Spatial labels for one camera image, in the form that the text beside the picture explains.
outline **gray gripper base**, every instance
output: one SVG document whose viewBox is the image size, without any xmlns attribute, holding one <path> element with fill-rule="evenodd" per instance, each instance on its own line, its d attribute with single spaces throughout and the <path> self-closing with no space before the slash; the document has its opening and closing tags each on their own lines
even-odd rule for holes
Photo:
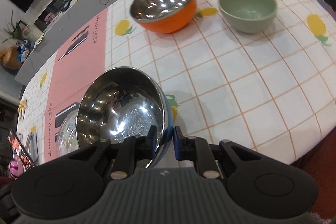
<svg viewBox="0 0 336 224">
<path fill-rule="evenodd" d="M 130 178 L 111 181 L 88 210 L 60 220 L 21 216 L 15 224 L 314 224 L 308 213 L 272 220 L 249 213 L 232 201 L 218 180 L 194 168 L 136 169 Z"/>
</svg>

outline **metal screw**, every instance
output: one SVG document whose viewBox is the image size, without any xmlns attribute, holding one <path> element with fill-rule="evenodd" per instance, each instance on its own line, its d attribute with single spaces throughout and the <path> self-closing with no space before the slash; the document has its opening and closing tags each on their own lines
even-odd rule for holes
<svg viewBox="0 0 336 224">
<path fill-rule="evenodd" d="M 114 171 L 111 173 L 111 178 L 121 180 L 127 178 L 127 173 L 124 171 Z"/>
<path fill-rule="evenodd" d="M 216 179 L 220 176 L 220 173 L 214 170 L 207 170 L 203 173 L 203 177 L 206 179 Z"/>
<path fill-rule="evenodd" d="M 162 176 L 166 176 L 166 175 L 168 175 L 169 174 L 169 171 L 168 170 L 163 170 L 163 171 L 161 171 L 160 172 L 160 175 L 162 175 Z"/>
</svg>

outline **pink object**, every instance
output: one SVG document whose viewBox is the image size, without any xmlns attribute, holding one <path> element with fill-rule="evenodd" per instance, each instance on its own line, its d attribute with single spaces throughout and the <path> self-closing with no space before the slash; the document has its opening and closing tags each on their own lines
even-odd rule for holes
<svg viewBox="0 0 336 224">
<path fill-rule="evenodd" d="M 105 71 L 107 13 L 106 8 L 93 17 L 57 50 L 44 113 L 45 162 L 57 157 L 55 134 L 60 128 L 55 127 L 56 114 L 81 102 L 92 82 Z M 86 39 L 74 45 L 86 32 Z"/>
<path fill-rule="evenodd" d="M 23 165 L 17 155 L 14 155 L 14 159 L 9 163 L 8 169 L 10 176 L 14 179 L 17 179 L 24 172 Z"/>
</svg>

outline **potted plant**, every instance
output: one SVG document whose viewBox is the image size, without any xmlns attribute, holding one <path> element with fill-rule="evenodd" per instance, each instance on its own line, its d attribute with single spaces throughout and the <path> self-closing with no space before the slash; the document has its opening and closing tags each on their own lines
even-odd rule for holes
<svg viewBox="0 0 336 224">
<path fill-rule="evenodd" d="M 25 39 L 23 37 L 22 34 L 22 30 L 20 27 L 20 22 L 16 22 L 16 24 L 14 25 L 13 23 L 13 10 L 12 10 L 12 14 L 11 14 L 11 18 L 10 18 L 10 24 L 8 24 L 7 28 L 4 28 L 4 32 L 9 36 L 8 38 L 6 38 L 2 43 L 6 42 L 9 39 L 15 39 L 17 40 L 16 44 L 20 44 L 21 42 L 23 42 L 23 40 Z"/>
</svg>

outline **wall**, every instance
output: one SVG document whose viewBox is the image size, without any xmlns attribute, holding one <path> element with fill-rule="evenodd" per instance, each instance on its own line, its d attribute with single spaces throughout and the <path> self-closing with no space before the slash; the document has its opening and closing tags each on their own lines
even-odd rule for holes
<svg viewBox="0 0 336 224">
<path fill-rule="evenodd" d="M 0 52 L 4 52 L 7 48 L 15 45 L 16 41 L 8 40 L 7 34 L 3 31 L 7 24 L 11 22 L 11 12 L 13 10 L 13 22 L 24 20 L 25 13 L 15 6 L 9 0 L 0 0 Z M 10 75 L 7 71 L 0 67 L 0 97 L 15 105 L 19 102 L 22 85 L 14 80 L 15 76 Z"/>
<path fill-rule="evenodd" d="M 14 80 L 15 76 L 0 67 L 0 97 L 18 105 L 22 84 Z"/>
</svg>

